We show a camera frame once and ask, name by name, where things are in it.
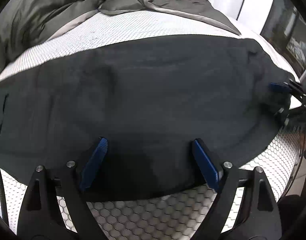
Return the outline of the dark grey duvet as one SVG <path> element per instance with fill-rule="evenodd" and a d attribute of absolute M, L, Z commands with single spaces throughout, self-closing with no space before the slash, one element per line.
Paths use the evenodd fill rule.
<path fill-rule="evenodd" d="M 146 9 L 239 34 L 208 0 L 10 0 L 0 12 L 0 74 L 25 50 L 63 35 L 98 12 L 114 16 Z"/>

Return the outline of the black pants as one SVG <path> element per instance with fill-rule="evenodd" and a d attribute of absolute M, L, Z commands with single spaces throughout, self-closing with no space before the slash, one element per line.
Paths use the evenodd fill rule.
<path fill-rule="evenodd" d="M 23 184 L 33 169 L 79 169 L 101 138 L 108 152 L 84 196 L 146 199 L 203 183 L 200 138 L 242 166 L 261 154 L 288 109 L 277 67 L 251 39 L 173 35 L 47 61 L 0 82 L 0 166 Z"/>

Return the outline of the white mesh mattress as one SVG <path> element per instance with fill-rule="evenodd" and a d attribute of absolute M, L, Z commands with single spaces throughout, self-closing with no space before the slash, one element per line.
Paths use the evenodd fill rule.
<path fill-rule="evenodd" d="M 246 28 L 240 28 L 240 33 L 235 35 L 197 20 L 141 10 L 115 16 L 96 13 L 63 35 L 25 50 L 7 64 L 0 74 L 0 82 L 47 61 L 81 51 L 121 42 L 173 35 L 207 35 L 255 40 L 271 57 L 273 63 L 289 72 L 290 80 L 294 79 L 293 70 L 284 58 L 263 37 Z M 294 107 L 295 99 L 290 96 L 288 109 Z M 299 133 L 280 126 L 274 139 L 261 154 L 237 168 L 252 171 L 257 166 L 261 167 L 278 202 L 288 189 L 300 148 Z M 31 177 L 27 184 L 23 184 L 2 168 L 1 172 L 4 186 L 0 190 L 0 210 L 3 216 L 9 219 L 10 229 L 17 236 L 20 208 Z M 56 189 L 57 202 L 64 224 L 67 229 L 75 231 L 60 190 L 59 187 Z M 193 239 L 193 234 L 201 225 L 216 197 L 216 192 L 206 184 L 204 178 L 199 186 L 155 198 L 89 202 L 84 192 L 85 190 L 82 193 L 84 200 L 105 233 L 106 239 Z M 236 218 L 231 217 L 231 211 L 238 213 L 243 193 L 244 188 L 239 187 L 222 229 L 224 232 L 233 228 Z"/>

